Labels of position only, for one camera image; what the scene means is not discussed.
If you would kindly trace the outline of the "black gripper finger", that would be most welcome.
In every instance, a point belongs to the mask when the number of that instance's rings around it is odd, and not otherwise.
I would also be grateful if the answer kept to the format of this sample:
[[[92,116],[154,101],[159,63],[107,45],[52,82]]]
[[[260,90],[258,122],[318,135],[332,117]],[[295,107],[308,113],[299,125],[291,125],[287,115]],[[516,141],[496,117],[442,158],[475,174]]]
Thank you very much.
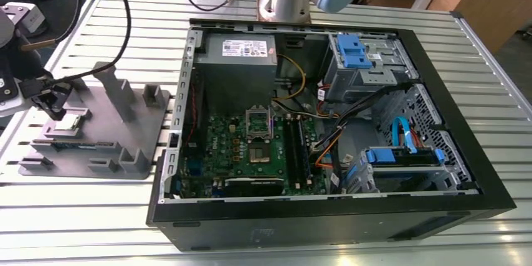
[[[67,102],[67,92],[52,91],[44,95],[32,97],[35,107],[42,109],[52,120],[63,120],[67,110],[63,108]]]

